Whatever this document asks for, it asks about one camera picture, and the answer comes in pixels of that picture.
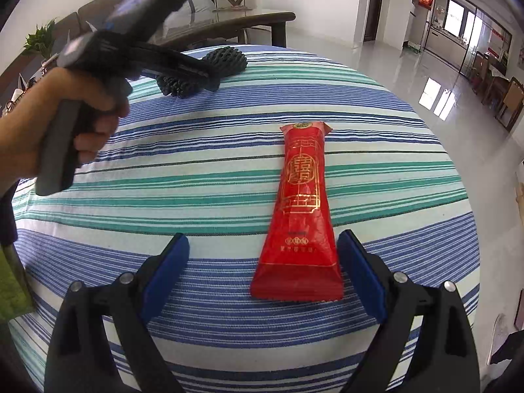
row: red package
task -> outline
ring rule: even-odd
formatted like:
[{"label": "red package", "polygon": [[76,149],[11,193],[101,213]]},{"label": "red package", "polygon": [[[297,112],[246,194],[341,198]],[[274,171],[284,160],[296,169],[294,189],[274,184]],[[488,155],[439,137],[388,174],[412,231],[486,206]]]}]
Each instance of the red package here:
[{"label": "red package", "polygon": [[277,202],[251,295],[260,299],[330,301],[343,296],[324,181],[323,122],[280,128],[285,162]]}]

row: metal screw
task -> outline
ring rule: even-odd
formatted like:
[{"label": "metal screw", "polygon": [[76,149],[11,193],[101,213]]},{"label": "metal screw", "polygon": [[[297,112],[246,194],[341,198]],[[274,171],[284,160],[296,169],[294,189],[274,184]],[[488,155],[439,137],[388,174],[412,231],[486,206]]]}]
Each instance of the metal screw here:
[{"label": "metal screw", "polygon": [[446,290],[449,292],[455,292],[455,290],[457,289],[457,286],[451,281],[446,281],[444,283],[444,288],[446,288]]},{"label": "metal screw", "polygon": [[404,272],[395,272],[393,273],[393,279],[398,283],[406,283],[408,281],[408,276]]},{"label": "metal screw", "polygon": [[126,273],[121,274],[119,279],[120,279],[120,283],[127,285],[133,282],[133,279],[135,279],[135,276],[130,272],[126,272]]},{"label": "metal screw", "polygon": [[80,288],[82,288],[82,282],[80,281],[75,281],[71,284],[71,286],[69,287],[69,289],[73,292],[77,292],[80,290]]}]

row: hand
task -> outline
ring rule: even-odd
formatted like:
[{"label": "hand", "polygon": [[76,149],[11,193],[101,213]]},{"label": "hand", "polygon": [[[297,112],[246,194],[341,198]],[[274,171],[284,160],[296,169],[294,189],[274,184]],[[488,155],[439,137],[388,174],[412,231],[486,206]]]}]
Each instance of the hand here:
[{"label": "hand", "polygon": [[[84,101],[100,111],[111,111],[117,103],[102,83],[91,75],[64,68],[52,69],[30,88],[14,111],[0,119],[0,196],[19,178],[38,174],[38,155],[47,127],[62,99]],[[98,117],[93,133],[74,138],[79,162],[96,158],[119,125],[119,117],[129,113],[129,102],[119,103],[116,113]]]}]

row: glossy white floor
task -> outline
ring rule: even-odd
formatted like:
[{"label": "glossy white floor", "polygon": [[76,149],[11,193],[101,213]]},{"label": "glossy white floor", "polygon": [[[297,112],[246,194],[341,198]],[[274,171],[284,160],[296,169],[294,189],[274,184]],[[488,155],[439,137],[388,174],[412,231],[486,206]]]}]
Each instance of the glossy white floor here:
[{"label": "glossy white floor", "polygon": [[[480,243],[480,298],[473,333],[484,374],[496,316],[505,313],[508,325],[513,324],[524,288],[524,228],[515,202],[515,169],[524,150],[480,103],[467,80],[429,53],[416,55],[376,42],[350,48],[292,30],[288,47],[344,63],[387,87],[413,107],[453,160],[470,199]],[[432,96],[436,83],[440,92]],[[441,101],[445,89],[453,93],[455,103],[451,95]],[[423,103],[431,110],[419,103],[424,90]]]}]

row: green potted plant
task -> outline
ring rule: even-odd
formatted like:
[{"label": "green potted plant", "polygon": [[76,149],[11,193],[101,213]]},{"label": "green potted plant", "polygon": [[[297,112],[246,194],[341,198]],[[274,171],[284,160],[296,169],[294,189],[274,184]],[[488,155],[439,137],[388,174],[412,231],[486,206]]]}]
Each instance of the green potted plant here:
[{"label": "green potted plant", "polygon": [[24,55],[41,54],[44,58],[42,62],[43,73],[50,68],[49,62],[51,62],[51,52],[54,44],[53,29],[54,19],[50,20],[47,25],[42,25],[40,28],[38,28],[37,25],[36,32],[27,35],[24,51],[22,52]]}]

